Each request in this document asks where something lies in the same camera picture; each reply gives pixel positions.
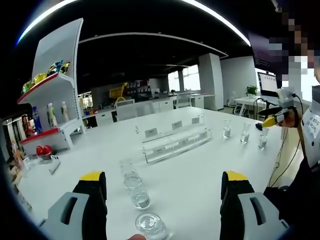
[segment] glass cup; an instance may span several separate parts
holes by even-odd
[[[130,159],[120,161],[121,173],[124,177],[124,186],[127,189],[134,189],[142,184],[142,179],[139,177]]]
[[[243,142],[244,144],[246,144],[249,141],[249,135],[250,135],[250,126],[251,124],[248,122],[245,122],[243,124],[243,130],[241,133],[241,142]]]
[[[261,149],[264,149],[267,145],[268,132],[269,132],[269,128],[262,129],[262,132],[261,132],[260,138],[259,138],[259,143],[258,143],[258,147]]]
[[[224,137],[225,139],[228,139],[228,138],[230,138],[230,136],[231,136],[230,123],[231,123],[231,120],[230,120],[230,119],[225,119],[225,120],[224,120],[223,137]]]
[[[168,230],[161,218],[153,213],[143,213],[135,220],[135,227],[149,240],[163,240]]]
[[[131,201],[137,209],[147,209],[150,206],[148,192],[141,186],[130,189]]]

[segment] ceiling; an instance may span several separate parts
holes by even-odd
[[[199,2],[224,16],[246,36],[251,31],[270,37],[275,34],[279,25],[279,16],[269,0]],[[184,66],[196,64],[198,56],[206,53],[220,57],[225,56],[220,52],[229,57],[252,54],[251,48],[224,24],[180,0],[78,0],[41,21],[14,47],[19,35],[28,25],[28,16],[39,6],[38,1],[22,4],[25,6],[19,8],[18,17],[8,29],[8,46],[13,49],[9,52],[8,62],[12,64],[7,67],[11,73],[10,80],[4,84],[6,89],[10,89],[11,95],[6,99],[7,109],[2,115],[11,114],[18,109],[16,100],[22,85],[31,77],[39,40],[78,18],[84,19],[80,41],[116,33],[156,34],[103,37],[80,43],[77,57],[79,92],[123,80],[166,75]],[[192,40],[202,45],[163,35]]]

